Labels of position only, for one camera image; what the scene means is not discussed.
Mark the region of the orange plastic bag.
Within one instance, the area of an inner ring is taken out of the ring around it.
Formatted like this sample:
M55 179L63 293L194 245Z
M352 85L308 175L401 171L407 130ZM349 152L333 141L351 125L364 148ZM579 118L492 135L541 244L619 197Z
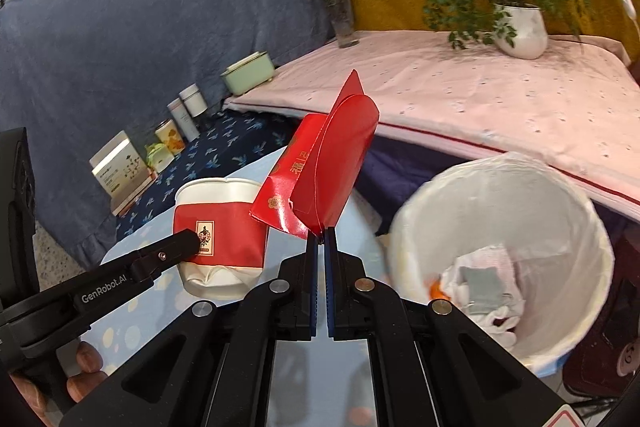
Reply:
M432 300L451 300L451 298L440 287L440 280L436 280L431 283L430 287L428 288L428 292L430 293L430 298Z

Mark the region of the red and white paper cup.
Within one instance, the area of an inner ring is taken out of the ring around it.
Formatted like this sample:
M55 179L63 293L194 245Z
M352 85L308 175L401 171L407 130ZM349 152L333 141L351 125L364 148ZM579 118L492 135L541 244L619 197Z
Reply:
M177 191L172 228L195 232L201 243L198 253L179 265L184 290L192 296L241 299L258 282L269 233L250 215L259 190L252 180L205 178Z

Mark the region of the red paper box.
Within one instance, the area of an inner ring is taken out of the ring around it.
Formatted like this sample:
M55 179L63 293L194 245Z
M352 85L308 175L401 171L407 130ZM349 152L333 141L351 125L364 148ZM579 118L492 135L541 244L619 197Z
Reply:
M353 70L327 114L306 115L262 184L250 215L301 239L337 225L380 112Z

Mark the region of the white botanical print box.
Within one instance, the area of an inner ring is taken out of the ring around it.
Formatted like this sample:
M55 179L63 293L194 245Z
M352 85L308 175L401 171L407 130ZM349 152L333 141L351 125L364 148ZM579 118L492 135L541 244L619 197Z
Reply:
M90 160L91 172L110 196L113 216L123 213L155 180L152 169L125 131L101 147Z

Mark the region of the white bin with liner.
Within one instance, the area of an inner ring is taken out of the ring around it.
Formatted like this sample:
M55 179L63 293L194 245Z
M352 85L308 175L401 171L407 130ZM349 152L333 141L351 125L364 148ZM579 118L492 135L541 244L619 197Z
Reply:
M448 297L547 376L596 321L614 254L581 188L541 161L506 153L418 188L390 226L387 263L401 297Z

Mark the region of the green yellow small packet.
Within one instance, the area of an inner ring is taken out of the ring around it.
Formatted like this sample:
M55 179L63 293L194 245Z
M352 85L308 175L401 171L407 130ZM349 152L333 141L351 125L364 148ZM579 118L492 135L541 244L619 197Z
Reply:
M175 159L164 143L154 143L145 147L146 165L156 173L163 172Z

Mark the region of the tall white pink bottle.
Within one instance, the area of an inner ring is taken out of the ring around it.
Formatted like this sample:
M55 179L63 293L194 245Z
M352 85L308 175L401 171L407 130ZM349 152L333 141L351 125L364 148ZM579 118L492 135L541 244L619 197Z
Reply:
M200 132L195 126L194 121L181 98L175 98L175 100L171 101L167 107L172 118L174 118L176 124L178 124L182 135L186 138L186 141L191 143L198 139Z

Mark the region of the navy leaf print cloth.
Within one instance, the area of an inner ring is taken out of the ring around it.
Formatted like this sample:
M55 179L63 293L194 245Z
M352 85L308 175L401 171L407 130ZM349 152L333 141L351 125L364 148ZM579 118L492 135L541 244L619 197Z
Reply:
M288 145L299 126L294 117L223 110L116 220L121 241L175 204L178 188L202 178L223 178Z

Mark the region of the blue grey fabric cover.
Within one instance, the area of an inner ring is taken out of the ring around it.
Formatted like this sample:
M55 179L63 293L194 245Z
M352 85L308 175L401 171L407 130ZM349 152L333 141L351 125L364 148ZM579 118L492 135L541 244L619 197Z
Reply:
M256 51L282 65L330 33L317 0L8 0L1 126L27 131L38 222L97 265L116 221L89 160L108 140L149 143L184 88L218 106L229 65Z

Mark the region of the white lidded jar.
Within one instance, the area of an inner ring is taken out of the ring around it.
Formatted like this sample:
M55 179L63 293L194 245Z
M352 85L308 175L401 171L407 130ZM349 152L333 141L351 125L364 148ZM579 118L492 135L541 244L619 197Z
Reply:
M179 96L193 118L200 117L207 112L208 105L196 83L181 90Z

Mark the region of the pink dotted sheet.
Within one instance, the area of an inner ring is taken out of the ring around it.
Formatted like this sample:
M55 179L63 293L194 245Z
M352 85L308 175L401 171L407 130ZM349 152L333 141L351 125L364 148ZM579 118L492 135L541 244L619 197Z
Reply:
M442 32L368 31L322 46L229 98L235 110L326 113L349 74L380 112L378 133L466 159L518 152L572 178L599 204L639 216L639 87L623 45L555 36L535 60L451 49Z

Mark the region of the mint green lunch box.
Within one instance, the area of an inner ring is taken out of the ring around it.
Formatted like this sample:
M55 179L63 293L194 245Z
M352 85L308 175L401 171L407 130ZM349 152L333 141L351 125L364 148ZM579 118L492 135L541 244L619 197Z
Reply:
M228 66L222 73L222 78L229 91L235 96L240 96L269 81L275 72L276 69L266 51L254 52Z

